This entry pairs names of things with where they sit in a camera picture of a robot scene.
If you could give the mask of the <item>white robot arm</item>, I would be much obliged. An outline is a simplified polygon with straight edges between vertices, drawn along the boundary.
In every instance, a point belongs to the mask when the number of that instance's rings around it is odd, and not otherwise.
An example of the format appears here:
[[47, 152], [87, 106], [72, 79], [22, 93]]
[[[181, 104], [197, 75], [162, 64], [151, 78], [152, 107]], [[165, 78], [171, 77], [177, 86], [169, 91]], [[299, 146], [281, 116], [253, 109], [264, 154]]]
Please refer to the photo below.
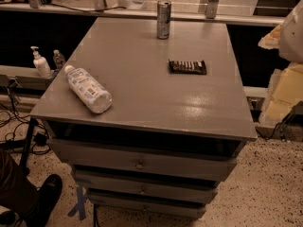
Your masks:
[[303, 0], [258, 46], [277, 49], [279, 57], [290, 63], [284, 70], [274, 70], [261, 108], [259, 121], [274, 125], [303, 100]]

